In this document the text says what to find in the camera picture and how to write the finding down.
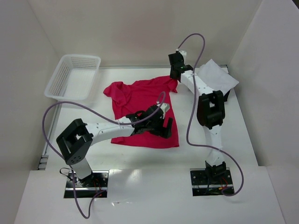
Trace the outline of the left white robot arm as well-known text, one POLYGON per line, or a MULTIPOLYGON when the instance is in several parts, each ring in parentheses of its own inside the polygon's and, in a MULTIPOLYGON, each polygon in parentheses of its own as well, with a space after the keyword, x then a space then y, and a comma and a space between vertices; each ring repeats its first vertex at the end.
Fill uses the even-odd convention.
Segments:
POLYGON ((129 137, 149 132, 167 139, 171 137, 173 119, 169 118, 164 127, 166 113, 170 105, 158 103, 146 111, 137 111, 118 120, 106 123, 85 123, 82 119, 73 120, 57 137, 56 142, 64 161, 75 172, 83 187, 90 187, 96 177, 85 156, 90 146, 117 137, 129 137))

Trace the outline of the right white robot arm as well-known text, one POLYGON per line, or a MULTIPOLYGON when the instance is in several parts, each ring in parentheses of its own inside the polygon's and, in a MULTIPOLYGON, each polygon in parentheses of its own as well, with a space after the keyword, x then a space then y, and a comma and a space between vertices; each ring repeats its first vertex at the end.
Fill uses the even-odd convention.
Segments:
POLYGON ((203 127, 206 147, 211 151, 205 161, 205 173, 209 184, 219 181, 226 171, 221 143, 221 126, 225 118, 224 96, 215 91, 193 72, 193 67, 185 64, 186 51, 176 50, 169 54, 170 78, 184 84, 195 96, 192 115, 196 114, 203 127))

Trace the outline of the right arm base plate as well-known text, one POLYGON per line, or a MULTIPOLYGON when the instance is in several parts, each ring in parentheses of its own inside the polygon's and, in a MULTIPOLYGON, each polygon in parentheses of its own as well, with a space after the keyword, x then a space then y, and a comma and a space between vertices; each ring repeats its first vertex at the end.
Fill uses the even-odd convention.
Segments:
POLYGON ((215 180, 208 180, 204 169, 191 169, 191 184, 193 196, 220 196, 224 193, 228 195, 234 194, 234 186, 230 170, 215 180))

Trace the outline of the red t-shirt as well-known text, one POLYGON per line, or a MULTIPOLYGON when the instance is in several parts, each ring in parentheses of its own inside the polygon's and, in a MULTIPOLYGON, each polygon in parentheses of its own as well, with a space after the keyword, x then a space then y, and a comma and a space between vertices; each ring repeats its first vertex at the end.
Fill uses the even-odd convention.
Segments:
MULTIPOLYGON (((103 93, 112 100, 115 119, 120 119, 137 111, 145 111, 155 105, 161 92, 166 92, 165 103, 171 104, 170 92, 177 92, 177 80, 169 76, 156 77, 150 80, 139 80, 133 84, 121 81, 113 82, 103 93)), ((178 128, 174 120, 171 127, 171 137, 164 139, 145 132, 130 137, 118 137, 111 140, 112 144, 166 149, 179 147, 178 128)))

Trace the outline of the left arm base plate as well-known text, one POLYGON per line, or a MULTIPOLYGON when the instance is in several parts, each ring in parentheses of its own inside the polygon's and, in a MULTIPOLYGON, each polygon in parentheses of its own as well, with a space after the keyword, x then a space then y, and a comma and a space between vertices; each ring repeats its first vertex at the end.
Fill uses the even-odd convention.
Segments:
MULTIPOLYGON (((75 191, 77 198, 93 198, 96 194, 99 194, 98 198, 107 198, 107 187, 108 187, 109 171, 93 171, 93 179, 82 183, 78 178, 76 173, 74 173, 75 179, 75 191)), ((72 183, 72 173, 68 172, 64 198, 73 199, 73 183, 72 183)))

